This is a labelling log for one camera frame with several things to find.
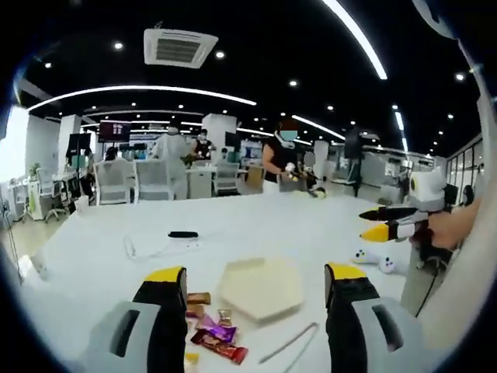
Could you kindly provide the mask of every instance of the ceiling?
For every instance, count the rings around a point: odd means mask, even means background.
[[[457,43],[431,30],[411,2],[341,1],[376,51],[387,80],[378,78],[359,43],[322,0],[75,3],[54,13],[40,30],[40,49],[26,66],[25,78],[51,96],[111,85],[167,85],[219,92],[257,105],[184,92],[125,90],[63,99],[33,110],[39,117],[76,113],[96,121],[105,116],[171,120],[175,115],[178,121],[198,123],[201,117],[188,113],[226,110],[242,127],[272,132],[285,113],[339,134],[355,121],[377,134],[376,145],[402,148],[395,104],[409,150],[426,154],[433,149],[432,155],[441,156],[451,155],[480,131],[474,79],[454,78],[469,69]],[[219,41],[200,69],[146,65],[144,30],[159,22],[162,28],[206,33]],[[117,41],[123,44],[120,51],[113,48]],[[225,58],[217,59],[216,51]],[[292,79],[296,87],[289,86]],[[40,102],[24,92],[20,99],[24,106]],[[123,110],[188,113],[99,115]],[[300,136],[305,141],[319,136],[339,140],[306,124]]]

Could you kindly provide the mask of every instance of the black t-shirt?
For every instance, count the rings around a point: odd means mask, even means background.
[[[207,140],[205,144],[202,144],[200,140],[196,141],[195,154],[199,159],[210,159],[210,153],[212,152],[209,147],[212,145],[212,142]]]
[[[297,145],[293,149],[284,148],[280,141],[277,138],[270,138],[266,145],[268,145],[274,152],[273,159],[271,159],[271,163],[276,167],[285,170],[287,164],[292,162],[297,167]],[[266,171],[265,180],[276,183],[276,175],[274,173],[270,173]]]

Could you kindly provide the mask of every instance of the purple candy wrapper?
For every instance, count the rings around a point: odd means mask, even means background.
[[[237,327],[227,327],[216,324],[209,315],[204,315],[202,319],[196,324],[195,329],[206,330],[219,340],[225,343],[235,343]]]

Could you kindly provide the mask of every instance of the hexagonal tray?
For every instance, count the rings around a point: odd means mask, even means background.
[[[283,258],[228,263],[219,291],[221,300],[257,323],[289,315],[304,301],[297,265]]]

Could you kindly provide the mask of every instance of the air conditioning vent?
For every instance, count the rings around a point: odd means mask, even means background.
[[[145,64],[200,68],[219,39],[181,30],[146,29]]]

